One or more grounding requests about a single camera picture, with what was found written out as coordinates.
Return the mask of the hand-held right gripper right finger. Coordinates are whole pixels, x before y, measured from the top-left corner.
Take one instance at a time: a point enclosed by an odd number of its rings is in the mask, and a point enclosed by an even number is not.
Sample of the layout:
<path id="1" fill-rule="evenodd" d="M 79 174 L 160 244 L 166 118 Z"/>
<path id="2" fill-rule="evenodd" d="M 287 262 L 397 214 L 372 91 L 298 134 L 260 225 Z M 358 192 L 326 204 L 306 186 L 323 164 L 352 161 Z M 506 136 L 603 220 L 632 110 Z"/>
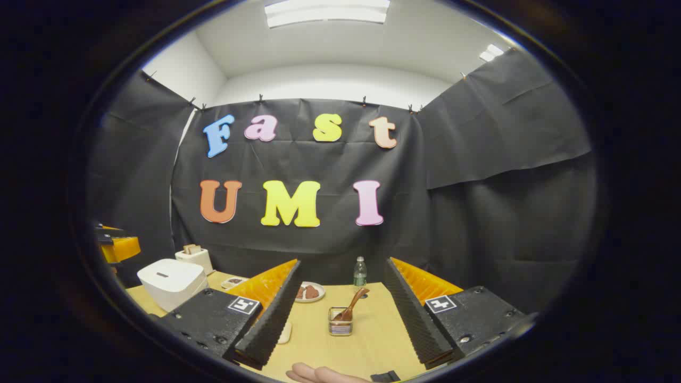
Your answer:
<path id="1" fill-rule="evenodd" d="M 462 289 L 394 257 L 384 285 L 426 369 L 467 358 L 530 319 L 484 286 Z"/>

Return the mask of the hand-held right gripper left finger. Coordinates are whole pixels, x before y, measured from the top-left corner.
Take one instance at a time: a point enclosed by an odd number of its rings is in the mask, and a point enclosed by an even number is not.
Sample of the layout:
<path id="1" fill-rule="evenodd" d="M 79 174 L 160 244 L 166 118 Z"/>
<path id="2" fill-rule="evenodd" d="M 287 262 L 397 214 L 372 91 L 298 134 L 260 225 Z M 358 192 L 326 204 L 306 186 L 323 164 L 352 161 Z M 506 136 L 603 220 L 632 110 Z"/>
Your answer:
<path id="1" fill-rule="evenodd" d="M 301 262 L 289 260 L 222 293 L 206 288 L 156 322 L 188 346 L 261 370 L 296 299 Z"/>

